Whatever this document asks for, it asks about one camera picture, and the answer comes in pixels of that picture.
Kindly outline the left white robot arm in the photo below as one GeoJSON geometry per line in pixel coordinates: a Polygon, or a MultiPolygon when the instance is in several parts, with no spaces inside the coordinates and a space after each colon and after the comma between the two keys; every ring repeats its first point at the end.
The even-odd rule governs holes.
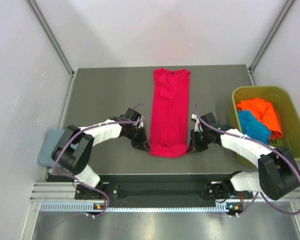
{"type": "Polygon", "coordinates": [[[111,117],[104,122],[86,127],[69,125],[51,153],[55,163],[52,180],[72,182],[80,185],[92,198],[101,195],[111,199],[118,197],[117,185],[105,183],[89,165],[93,147],[108,140],[125,138],[139,154],[149,154],[151,149],[147,139],[144,121],[146,117],[129,108],[119,117],[111,117]]]}

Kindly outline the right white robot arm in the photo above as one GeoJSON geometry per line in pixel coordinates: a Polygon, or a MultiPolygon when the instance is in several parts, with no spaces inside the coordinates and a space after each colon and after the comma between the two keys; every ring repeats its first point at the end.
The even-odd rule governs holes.
{"type": "Polygon", "coordinates": [[[191,116],[195,123],[190,132],[187,152],[203,152],[210,144],[235,152],[257,168],[255,172],[236,171],[223,181],[223,192],[235,198],[243,191],[260,192],[279,200],[300,187],[300,171],[291,150],[251,140],[230,124],[220,125],[213,113],[191,116]]]}

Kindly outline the magenta t shirt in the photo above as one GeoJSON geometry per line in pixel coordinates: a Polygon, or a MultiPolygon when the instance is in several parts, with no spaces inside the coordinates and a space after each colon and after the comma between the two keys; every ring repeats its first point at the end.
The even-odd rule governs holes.
{"type": "Polygon", "coordinates": [[[187,153],[190,76],[187,69],[159,68],[153,72],[152,156],[178,158],[187,153]]]}

